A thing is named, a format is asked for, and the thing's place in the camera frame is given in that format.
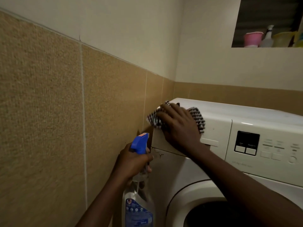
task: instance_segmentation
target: person's left hand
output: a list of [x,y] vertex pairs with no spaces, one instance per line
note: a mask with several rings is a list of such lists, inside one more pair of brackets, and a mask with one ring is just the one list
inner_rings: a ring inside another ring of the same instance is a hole
[[[129,182],[132,177],[137,175],[145,165],[153,160],[153,155],[150,154],[150,150],[146,148],[147,154],[137,154],[130,151],[131,143],[127,144],[123,150],[121,150],[114,168],[114,172],[125,177]],[[147,171],[150,173],[152,170],[148,166]]]

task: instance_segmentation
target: person's right hand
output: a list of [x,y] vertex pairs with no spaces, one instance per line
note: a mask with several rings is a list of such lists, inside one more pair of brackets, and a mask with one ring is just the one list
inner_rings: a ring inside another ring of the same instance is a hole
[[183,107],[174,103],[162,104],[166,113],[158,112],[157,115],[169,126],[169,130],[163,130],[165,139],[177,150],[188,154],[195,146],[199,145],[201,134],[198,126],[189,113]]

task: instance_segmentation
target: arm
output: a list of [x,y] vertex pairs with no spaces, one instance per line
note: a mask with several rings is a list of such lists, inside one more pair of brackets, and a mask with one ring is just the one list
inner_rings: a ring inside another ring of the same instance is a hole
[[151,160],[152,154],[138,155],[129,151],[131,143],[120,152],[116,167],[107,180],[101,192],[94,199],[92,204],[86,210],[76,227],[108,227],[114,212],[114,206],[123,193],[126,186],[131,182],[132,177]]
[[303,226],[303,211],[280,194],[268,189],[234,168],[200,143],[200,134],[191,114],[175,104],[161,105],[167,113],[158,116],[170,130],[166,140],[190,157],[214,181],[226,199],[263,226]]

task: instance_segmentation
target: pink container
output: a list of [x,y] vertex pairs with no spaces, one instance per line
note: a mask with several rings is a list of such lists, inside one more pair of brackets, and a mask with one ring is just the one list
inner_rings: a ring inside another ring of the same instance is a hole
[[245,48],[257,48],[261,41],[263,32],[253,32],[244,35],[244,47]]

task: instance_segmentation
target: blue spray nozzle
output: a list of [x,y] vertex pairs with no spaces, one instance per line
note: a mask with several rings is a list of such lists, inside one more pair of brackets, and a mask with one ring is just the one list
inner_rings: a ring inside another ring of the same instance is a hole
[[137,154],[146,154],[147,140],[149,138],[149,133],[143,133],[134,138],[131,144],[131,149],[133,149]]

